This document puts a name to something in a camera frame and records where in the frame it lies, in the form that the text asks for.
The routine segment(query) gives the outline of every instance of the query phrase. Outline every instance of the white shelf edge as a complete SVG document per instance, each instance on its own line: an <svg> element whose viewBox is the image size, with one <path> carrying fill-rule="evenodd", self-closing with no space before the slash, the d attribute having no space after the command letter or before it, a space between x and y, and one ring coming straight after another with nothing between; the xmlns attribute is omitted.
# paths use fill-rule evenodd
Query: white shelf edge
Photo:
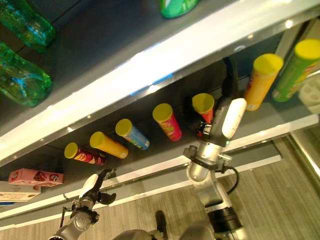
<svg viewBox="0 0 320 240"><path fill-rule="evenodd" d="M261 166L264 166L264 165L276 163L276 162L278 162L280 160L281 160L281 156L280 155L275 155L275 156L272 156L272 157L268 157L266 159L262 159L262 160L255 161L255 162L252 162L252 163L248 163L248 164L244 164L244 165L241 165L241 166L237 166L236 169L238 170L238 172L243 172L243 171L251 170L251 169L258 168L258 167L261 167ZM231 175L231 174L234 174L234 172L231 171L231 170L227 170L225 172L225 174L216 173L216 177L217 178L221 178L221 177L225 177L225 176L228 176L228 175ZM135 200L138 200L138 199L142 199L142 198L145 198L145 197L149 197L149 196L152 196L152 195L161 194L161 193L168 192L168 191L171 191L171 190L187 187L187 186L190 186L190 185L192 185L192 183L189 180L186 180L186 181L178 182L178 183L175 183L175 184L167 185L167 186L164 186L164 187L160 187L160 188L157 188L157 189L153 189L153 190L150 190L150 191L147 191L147 192L144 192L144 193L138 193L138 194L135 194L135 195L123 198L123 199L115 200L109 206L106 206L106 205L103 205L101 203L98 203L93 207L93 209L112 207L112 206L128 203L128 202L131 202L131 201L135 201ZM31 221L27 221L27 222L23 222L23 223L19 223L19 224L11 224L11 225L7 225L7 226L2 226L2 227L0 227L0 231L6 230L6 229L11 229L11 228L21 228L21 227L25 227L25 226L29 226L29 225L33 225L33 224L38 224L38 223L42 223L42 222L46 222L46 221L50 221L50 220L54 220L54 219L59 219L59 218L61 218L61 215L62 214L59 213L59 214L55 214L55 215L51 215L51 216L47 216L47 217L43 217L43 218L31 220ZM67 216L70 216L70 215L71 215L71 212L66 212L64 216L67 217Z"/></svg>
<svg viewBox="0 0 320 240"><path fill-rule="evenodd" d="M235 149L239 149L239 148L243 148L245 146L254 144L254 143L258 143L258 142L262 142L265 141L267 139L272 139L275 138L277 136L281 136L284 135L286 133L301 129L301 128L305 128L314 124L319 123L319 115L318 114L313 114L313 115L309 115L291 122L287 122L284 124L280 124L277 125L275 127L271 127L269 129L248 135L248 136L244 136L235 140L230 141L230 143L228 144L227 147L225 147L223 149L222 152L227 152L230 150L235 150ZM120 176L117 176L115 178L112 179L108 179L103 181L102 183L102 187L101 189L104 188L108 188L108 187L112 187L115 184L119 184L119 183L124 183L127 181L131 181L133 179L137 179L137 178L141 178L141 177L145 177L147 175L150 174L154 174L156 172L160 172L163 170L167 170L170 168L174 168L174 167L178 167L178 166L182 166L182 165L186 165L190 162L190 160L188 158L186 158L185 156L181 155L178 156L176 158L161 162L161 163L157 163L148 167L144 167L141 168L139 170L136 171L132 171ZM81 192L81 189L77 189L71 192L67 192L64 193L64 195L67 198L74 198L77 197ZM17 208L13 208L4 212L0 213L0 219L4 219L13 215L17 215L17 214L21 214L30 210L35 210L44 206L48 206L51 204L56 204L59 203L61 201L65 200L63 194L59 194L57 196L53 196L44 200L40 200L37 202L33 202L24 206L20 206Z"/></svg>
<svg viewBox="0 0 320 240"><path fill-rule="evenodd" d="M72 131L71 125L78 120L246 36L254 39L256 31L318 4L319 0L239 0L230 4L136 54L113 71L1 136L0 162L52 133L62 129ZM234 51L244 47L238 46Z"/></svg>

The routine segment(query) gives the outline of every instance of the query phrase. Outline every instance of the shelf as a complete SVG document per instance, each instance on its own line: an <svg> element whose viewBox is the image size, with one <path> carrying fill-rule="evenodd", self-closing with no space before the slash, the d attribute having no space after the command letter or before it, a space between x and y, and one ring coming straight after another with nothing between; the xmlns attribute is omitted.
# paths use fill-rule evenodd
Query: shelf
<svg viewBox="0 0 320 240"><path fill-rule="evenodd" d="M250 147L241 152L234 152L231 156L231 165L236 167L239 172L252 170L281 160L281 156L277 149L270 142ZM233 174L233 172L228 170L225 174L217 173L216 176L217 178L220 178L230 174ZM117 194L115 202L110 205L110 207L112 207L147 196L189 186L191 184L192 183L187 178L186 167L181 166L179 168L161 171L151 177L144 177L137 181L130 181L127 184L109 187L107 192L110 194ZM64 202L38 209L37 211L27 212L18 216L2 219L0 220L0 230L7 228L19 228L60 218L62 207L70 206L71 200L65 200ZM102 207L105 207L105 205L98 203L94 206L94 209Z"/></svg>
<svg viewBox="0 0 320 240"><path fill-rule="evenodd" d="M247 82L247 77L239 80L239 88L242 91L245 89ZM218 99L221 95L221 89L214 90L211 94L215 99ZM114 134L110 135L113 139L116 139L118 142L129 148L129 155L124 160L119 160L112 156L108 158L107 167L116 168L117 177L104 181L102 188L118 186L119 184L154 175L161 171L179 168L190 162L188 158L182 155L184 148L189 147L189 145L198 146L199 141L185 125L184 119L180 114L180 108L181 106L179 105L174 109L183 132L183 137L177 142L171 142L154 120L150 118L137 124L137 128L150 139L151 144L146 151L136 148L119 136L115 136ZM252 144L265 142L288 132L317 124L318 122L319 116L317 114L311 115L308 109L296 96L286 103L274 102L270 96L267 96L258 110L246 112L244 114L233 140L230 141L223 152L247 148ZM54 146L56 149L48 154L51 154L53 158L59 154L62 155L62 149L66 146L66 143L71 141L71 139L77 139L80 142L83 141L82 144L88 142L89 137L87 135L90 136L92 130L101 130L101 127L102 126L98 124L98 128L95 125L95 129L91 129L93 127L89 125L89 130L87 132L85 130L80 131L79 129L72 133L74 135L62 137L57 140L54 145L45 146L50 149ZM24 162L13 161L12 164L21 166L21 164L26 164L28 159L30 158L26 157L23 159ZM63 165L62 168L66 173L65 184L52 188L43 188L44 193L28 202L2 207L0 209L0 218L6 218L25 211L35 210L40 207L63 202L65 201L63 194L67 198L72 199L79 195L83 182L88 176L93 173L98 173L101 170L100 167L75 160L66 160L63 157L58 157L58 159L60 159L60 164ZM49 162L54 165L56 161L51 160ZM1 170L5 172L4 174L9 174L10 169L12 171L12 166L10 166L10 164L1 168Z"/></svg>
<svg viewBox="0 0 320 240"><path fill-rule="evenodd" d="M170 77L156 89L179 80L171 74L210 54L217 61L275 35L286 29L288 18L294 26L316 17L318 5L202 0L189 14L164 19L156 1L96 1L60 31L44 55L28 48L20 53L47 71L54 87L35 108L1 99L0 162L96 120L97 111L112 112L150 94L130 96L165 76Z"/></svg>

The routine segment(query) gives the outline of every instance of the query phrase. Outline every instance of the green pringles can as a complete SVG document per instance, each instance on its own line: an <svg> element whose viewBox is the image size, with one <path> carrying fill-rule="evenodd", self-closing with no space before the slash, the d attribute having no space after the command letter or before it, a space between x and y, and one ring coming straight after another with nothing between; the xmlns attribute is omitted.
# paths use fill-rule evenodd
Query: green pringles can
<svg viewBox="0 0 320 240"><path fill-rule="evenodd" d="M199 0L161 0L161 14L172 19L190 12Z"/></svg>
<svg viewBox="0 0 320 240"><path fill-rule="evenodd" d="M277 102L291 99L319 60L320 40L306 39L299 42L284 71L279 75L272 98Z"/></svg>

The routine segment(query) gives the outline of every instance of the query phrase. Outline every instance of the floor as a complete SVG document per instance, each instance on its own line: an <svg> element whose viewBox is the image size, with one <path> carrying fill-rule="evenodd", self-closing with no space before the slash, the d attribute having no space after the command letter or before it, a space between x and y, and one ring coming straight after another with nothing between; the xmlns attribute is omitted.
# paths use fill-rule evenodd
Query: floor
<svg viewBox="0 0 320 240"><path fill-rule="evenodd" d="M306 165L286 138L274 144L283 159L240 173L238 188L230 198L248 239L320 240L320 188L305 174ZM229 188L234 176L220 178ZM194 221L207 216L192 186L149 196L136 201L99 208L100 220L80 240L111 240L129 229L151 231L154 214L167 218L170 240L178 240ZM2 240L46 240L59 228L59 219L0 231Z"/></svg>

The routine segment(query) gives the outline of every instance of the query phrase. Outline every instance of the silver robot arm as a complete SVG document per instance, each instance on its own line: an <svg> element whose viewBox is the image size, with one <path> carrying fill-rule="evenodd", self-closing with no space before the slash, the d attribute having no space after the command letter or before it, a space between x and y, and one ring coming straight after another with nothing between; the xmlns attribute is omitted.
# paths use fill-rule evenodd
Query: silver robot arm
<svg viewBox="0 0 320 240"><path fill-rule="evenodd" d="M48 240L77 240L79 236L91 225L99 220L99 214L92 211L96 202L109 205L116 199L116 194L109 195L101 193L100 188L107 174L112 174L111 169L103 170L99 175L93 174L83 185L79 201L75 202L75 207L68 223Z"/></svg>
<svg viewBox="0 0 320 240"><path fill-rule="evenodd" d="M192 161L186 174L195 186L213 226L214 236L219 240L246 239L229 196L215 175L230 169L231 157L221 154L221 151L235 134L246 106L243 98L231 100L230 97L221 97L212 125L207 124L204 128L199 148L190 146L184 150L184 155Z"/></svg>

